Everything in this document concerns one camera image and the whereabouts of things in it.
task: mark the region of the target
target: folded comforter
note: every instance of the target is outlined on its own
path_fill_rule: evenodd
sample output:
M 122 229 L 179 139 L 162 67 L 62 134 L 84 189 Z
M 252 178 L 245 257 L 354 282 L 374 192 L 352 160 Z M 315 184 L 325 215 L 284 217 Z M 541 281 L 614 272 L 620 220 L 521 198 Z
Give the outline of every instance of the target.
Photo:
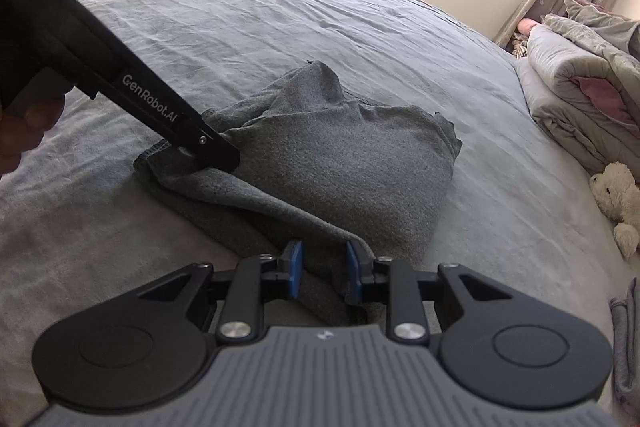
M 516 62 L 532 118 L 590 173 L 620 161 L 640 179 L 640 64 L 580 23 L 545 23 Z

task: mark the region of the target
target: pink pillow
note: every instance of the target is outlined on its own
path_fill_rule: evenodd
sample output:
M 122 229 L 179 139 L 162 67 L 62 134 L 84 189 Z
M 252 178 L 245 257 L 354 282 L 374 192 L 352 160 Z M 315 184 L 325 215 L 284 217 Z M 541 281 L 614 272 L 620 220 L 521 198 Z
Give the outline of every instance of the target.
M 526 35 L 527 37 L 529 37 L 531 30 L 535 26 L 538 26 L 539 24 L 540 24 L 539 22 L 536 22 L 533 19 L 523 19 L 518 23 L 518 31 L 523 35 Z
M 620 124 L 636 138 L 640 138 L 640 129 L 626 111 L 620 93 L 606 78 L 572 76 L 571 81 L 580 87 L 580 90 L 593 103 L 593 107 L 609 120 Z

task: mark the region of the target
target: folded gray cloth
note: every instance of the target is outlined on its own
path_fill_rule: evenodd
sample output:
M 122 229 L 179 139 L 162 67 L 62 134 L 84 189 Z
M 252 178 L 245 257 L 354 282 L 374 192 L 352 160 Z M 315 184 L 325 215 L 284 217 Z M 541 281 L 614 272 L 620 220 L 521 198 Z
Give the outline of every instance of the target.
M 640 418 L 640 287 L 634 278 L 626 300 L 611 299 L 613 318 L 613 385 L 625 411 Z
M 160 142 L 135 161 L 140 181 L 241 256 L 303 239 L 299 300 L 329 324 L 366 320 L 344 303 L 346 240 L 420 264 L 462 146 L 441 115 L 375 105 L 313 62 L 205 118 L 240 150 L 233 174 Z

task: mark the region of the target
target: gray bedsheet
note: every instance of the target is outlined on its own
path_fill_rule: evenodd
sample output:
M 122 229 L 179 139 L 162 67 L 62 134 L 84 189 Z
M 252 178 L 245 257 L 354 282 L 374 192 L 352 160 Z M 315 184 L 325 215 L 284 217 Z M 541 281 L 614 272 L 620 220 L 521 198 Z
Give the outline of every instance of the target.
M 322 60 L 354 92 L 446 115 L 465 146 L 424 268 L 465 263 L 611 337 L 607 299 L 640 259 L 623 262 L 586 172 L 531 120 L 511 57 L 478 33 L 419 0 L 82 1 L 198 110 Z M 157 140 L 103 97 L 72 92 L 59 126 L 0 181 L 10 425 L 44 404 L 30 349 L 53 321 L 194 259 L 235 262 L 134 179 Z

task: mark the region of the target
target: logo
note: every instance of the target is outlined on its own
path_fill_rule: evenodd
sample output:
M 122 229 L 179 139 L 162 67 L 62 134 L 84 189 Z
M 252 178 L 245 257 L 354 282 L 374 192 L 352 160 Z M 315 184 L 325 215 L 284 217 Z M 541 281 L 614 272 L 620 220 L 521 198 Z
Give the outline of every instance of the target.
M 160 115 L 164 116 L 171 123 L 175 122 L 175 119 L 178 118 L 178 113 L 174 111 L 170 111 L 166 105 L 160 103 L 160 101 L 154 97 L 148 89 L 144 89 L 142 86 L 139 86 L 137 82 L 133 81 L 133 76 L 130 74 L 126 74 L 122 77 L 122 84 L 132 90 L 136 95 L 138 95 L 142 100 L 144 100 L 151 108 L 155 109 L 160 113 Z
M 320 333 L 316 333 L 316 337 L 318 337 L 321 341 L 328 341 L 334 337 L 334 333 L 329 330 L 320 331 Z

